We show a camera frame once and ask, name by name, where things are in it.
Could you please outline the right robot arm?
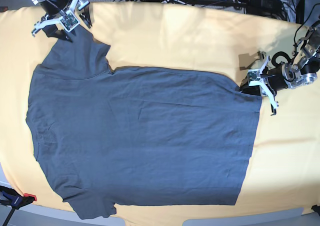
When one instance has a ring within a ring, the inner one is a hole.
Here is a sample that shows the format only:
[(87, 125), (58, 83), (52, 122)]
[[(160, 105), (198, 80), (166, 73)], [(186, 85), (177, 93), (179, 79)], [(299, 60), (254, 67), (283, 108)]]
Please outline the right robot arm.
[(40, 5), (45, 15), (34, 25), (32, 35), (43, 31), (48, 38), (57, 38), (72, 42), (69, 33), (75, 35), (75, 28), (80, 21), (90, 28), (92, 21), (90, 17), (88, 0), (31, 0), (34, 5)]

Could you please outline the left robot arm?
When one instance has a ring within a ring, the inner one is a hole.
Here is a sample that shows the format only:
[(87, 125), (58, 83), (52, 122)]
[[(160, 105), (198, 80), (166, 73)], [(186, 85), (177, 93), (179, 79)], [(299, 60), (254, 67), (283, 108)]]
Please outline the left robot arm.
[(294, 43), (292, 57), (283, 51), (268, 56), (259, 54), (262, 65), (249, 69), (242, 80), (240, 91), (244, 94), (267, 97), (272, 116), (279, 107), (276, 101), (278, 91), (296, 89), (314, 83), (320, 70), (320, 22), (313, 23), (306, 35)]

